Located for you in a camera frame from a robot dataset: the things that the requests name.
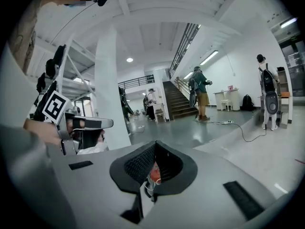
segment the staircase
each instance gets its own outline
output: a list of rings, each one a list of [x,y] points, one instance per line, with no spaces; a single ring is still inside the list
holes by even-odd
[[[196,115],[198,110],[190,107],[189,100],[172,82],[163,82],[170,120]]]

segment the white pillar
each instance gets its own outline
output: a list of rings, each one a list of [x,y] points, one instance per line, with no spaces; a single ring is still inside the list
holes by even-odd
[[[166,102],[166,97],[165,97],[165,91],[164,91],[164,86],[163,86],[163,81],[162,81],[164,71],[165,71],[165,69],[153,71],[153,77],[154,77],[154,82],[156,84],[156,87],[158,87],[160,89],[160,92],[161,92],[162,102],[164,104],[165,118],[167,120],[169,120],[170,119],[170,115],[168,113],[167,102]]]
[[[105,129],[110,150],[130,146],[120,95],[116,69],[117,31],[112,27],[103,29],[99,36],[95,57],[95,93],[99,118],[112,119],[112,128]]]

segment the white sneaker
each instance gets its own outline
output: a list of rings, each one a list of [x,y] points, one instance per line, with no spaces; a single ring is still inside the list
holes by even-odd
[[[276,129],[277,129],[277,125],[275,125],[275,128],[274,128],[274,129],[271,128],[271,131],[274,131],[274,130],[276,130]]]

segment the khaki shorts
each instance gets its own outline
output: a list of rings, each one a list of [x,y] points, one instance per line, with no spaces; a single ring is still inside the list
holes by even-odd
[[[209,97],[207,93],[198,93],[197,94],[198,104],[201,106],[207,106],[210,104]]]

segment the chair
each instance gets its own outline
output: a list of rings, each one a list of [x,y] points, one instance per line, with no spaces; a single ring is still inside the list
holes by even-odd
[[[222,106],[221,111],[223,110],[223,104],[224,104],[224,109],[225,109],[225,106],[227,105],[228,111],[229,111],[229,106],[231,106],[231,110],[233,111],[231,100],[225,99],[225,100],[221,101],[221,106]]]

